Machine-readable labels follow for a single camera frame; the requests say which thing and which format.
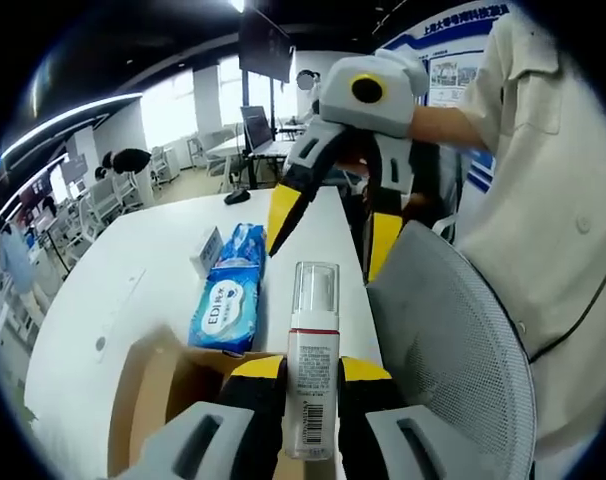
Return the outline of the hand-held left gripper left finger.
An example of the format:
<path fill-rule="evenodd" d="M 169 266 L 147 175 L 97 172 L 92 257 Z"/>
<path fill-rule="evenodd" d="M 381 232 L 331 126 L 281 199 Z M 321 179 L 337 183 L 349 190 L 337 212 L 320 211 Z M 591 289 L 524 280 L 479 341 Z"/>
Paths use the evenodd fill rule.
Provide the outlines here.
<path fill-rule="evenodd" d="M 270 479 L 282 446 L 287 360 L 235 368 L 213 401 L 199 401 L 145 443 L 147 479 Z"/>

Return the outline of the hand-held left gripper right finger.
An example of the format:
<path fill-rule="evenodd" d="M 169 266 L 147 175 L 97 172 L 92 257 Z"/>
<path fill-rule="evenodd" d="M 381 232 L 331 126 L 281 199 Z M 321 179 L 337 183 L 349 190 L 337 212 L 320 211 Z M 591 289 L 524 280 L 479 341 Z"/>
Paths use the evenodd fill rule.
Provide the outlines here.
<path fill-rule="evenodd" d="M 338 448 L 348 479 L 464 479 L 466 439 L 428 408 L 410 406 L 384 368 L 343 356 Z"/>

